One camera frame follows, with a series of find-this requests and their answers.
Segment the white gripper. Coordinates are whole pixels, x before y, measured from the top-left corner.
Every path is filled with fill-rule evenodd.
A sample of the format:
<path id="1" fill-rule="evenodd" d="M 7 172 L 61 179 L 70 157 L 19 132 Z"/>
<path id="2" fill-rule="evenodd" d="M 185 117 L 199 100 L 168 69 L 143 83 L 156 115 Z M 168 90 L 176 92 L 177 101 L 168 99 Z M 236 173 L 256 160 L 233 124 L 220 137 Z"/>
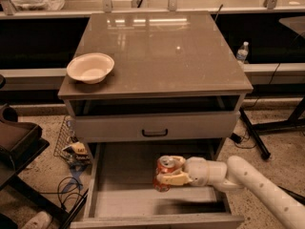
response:
<path id="1" fill-rule="evenodd" d="M 183 156 L 171 156 L 171 167 L 174 170 L 184 166 L 184 172 L 159 174 L 156 179 L 161 184 L 182 186 L 190 183 L 192 186 L 207 186 L 221 183 L 227 174 L 227 165 L 224 162 L 206 160 L 203 157 L 191 157 L 187 160 Z"/>

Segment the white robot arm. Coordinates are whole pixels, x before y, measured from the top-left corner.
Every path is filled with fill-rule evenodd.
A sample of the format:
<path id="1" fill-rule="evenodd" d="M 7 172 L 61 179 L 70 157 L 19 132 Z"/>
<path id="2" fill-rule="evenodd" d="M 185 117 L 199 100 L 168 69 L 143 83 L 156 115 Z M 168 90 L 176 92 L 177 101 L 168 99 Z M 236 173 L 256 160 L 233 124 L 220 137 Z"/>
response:
<path id="1" fill-rule="evenodd" d="M 192 156 L 161 156 L 156 162 L 154 188 L 213 186 L 220 192 L 247 188 L 287 229 L 305 229 L 305 206 L 264 177 L 247 160 L 230 156 L 226 162 Z"/>

